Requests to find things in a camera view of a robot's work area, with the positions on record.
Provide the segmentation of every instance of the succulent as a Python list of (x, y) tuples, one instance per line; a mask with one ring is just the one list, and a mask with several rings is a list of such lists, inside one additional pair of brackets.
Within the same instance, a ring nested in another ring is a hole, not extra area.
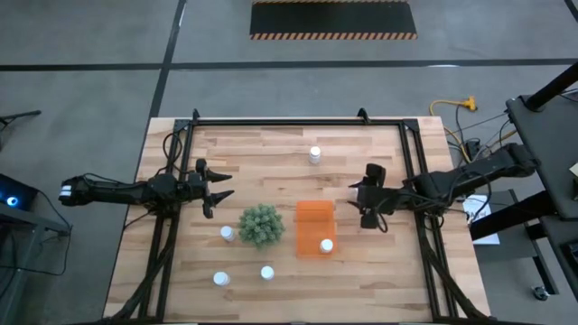
[(243, 243), (251, 243), (258, 249), (271, 246), (281, 239), (285, 227), (281, 215), (272, 205), (259, 204), (246, 209), (239, 218), (239, 236)]

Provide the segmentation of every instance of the caster wheel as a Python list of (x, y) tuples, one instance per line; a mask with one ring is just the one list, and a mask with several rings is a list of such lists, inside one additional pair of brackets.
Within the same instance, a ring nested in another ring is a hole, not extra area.
[(548, 300), (548, 297), (550, 296), (550, 293), (548, 293), (548, 291), (545, 290), (544, 286), (534, 287), (532, 288), (532, 292), (534, 294), (534, 297), (541, 302), (545, 302), (546, 300)]

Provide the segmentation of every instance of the gray floor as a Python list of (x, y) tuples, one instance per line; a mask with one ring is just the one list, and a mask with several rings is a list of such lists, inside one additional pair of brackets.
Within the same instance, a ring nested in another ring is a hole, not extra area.
[[(0, 0), (0, 64), (159, 63), (176, 3)], [(414, 43), (250, 42), (249, 3), (191, 0), (173, 61), (578, 57), (578, 23), (562, 0), (414, 0), (420, 35)], [(536, 91), (565, 68), (173, 71), (159, 115), (189, 116), (198, 108), (203, 116), (352, 116), (364, 107), (372, 116), (422, 116), (435, 99), (473, 95), (480, 110), (461, 111), (466, 126), (500, 114), (506, 99)], [(158, 71), (0, 72), (0, 114), (43, 111), (3, 133), (2, 173), (53, 200), (62, 180), (83, 172), (131, 181), (157, 80)], [(436, 112), (456, 127), (454, 107), (441, 105)], [(504, 121), (474, 127), (465, 136), (486, 141)], [(524, 198), (541, 190), (541, 183), (537, 177), (506, 179), (493, 187), (514, 188)], [(96, 320), (103, 311), (126, 207), (59, 209), (74, 224), (67, 272), (32, 277), (19, 323)], [(37, 210), (52, 216), (41, 202)], [(60, 271), (64, 244), (45, 245), (36, 267)], [(547, 302), (529, 292), (539, 283), (530, 259), (480, 260), (494, 316), (575, 323), (576, 300), (552, 252), (542, 247), (561, 291)]]

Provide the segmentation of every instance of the orange bin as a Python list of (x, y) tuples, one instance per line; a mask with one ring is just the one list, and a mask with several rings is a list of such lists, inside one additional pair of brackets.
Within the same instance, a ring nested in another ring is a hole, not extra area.
[[(329, 258), (337, 249), (333, 201), (315, 200), (297, 202), (297, 257)], [(320, 250), (323, 239), (333, 241), (333, 250), (324, 254)]]

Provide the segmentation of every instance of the floor mat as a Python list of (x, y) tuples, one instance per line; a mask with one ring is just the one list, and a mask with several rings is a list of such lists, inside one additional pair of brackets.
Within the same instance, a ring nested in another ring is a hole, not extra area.
[(405, 0), (254, 1), (251, 40), (415, 40)]

